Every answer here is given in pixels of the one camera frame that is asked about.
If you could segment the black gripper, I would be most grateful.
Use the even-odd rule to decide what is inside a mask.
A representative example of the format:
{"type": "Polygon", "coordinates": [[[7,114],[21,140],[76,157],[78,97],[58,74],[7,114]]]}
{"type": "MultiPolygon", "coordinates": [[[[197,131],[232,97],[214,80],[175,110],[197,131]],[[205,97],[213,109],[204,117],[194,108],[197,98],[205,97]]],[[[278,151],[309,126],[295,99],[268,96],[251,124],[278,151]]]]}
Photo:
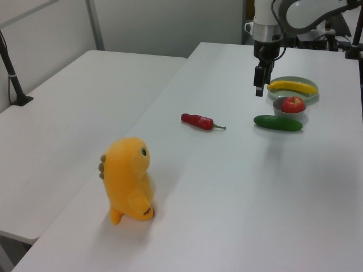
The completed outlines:
{"type": "Polygon", "coordinates": [[[270,84],[275,60],[280,54],[280,42],[254,41],[254,56],[259,60],[254,72],[255,95],[263,96],[264,84],[270,84]]]}

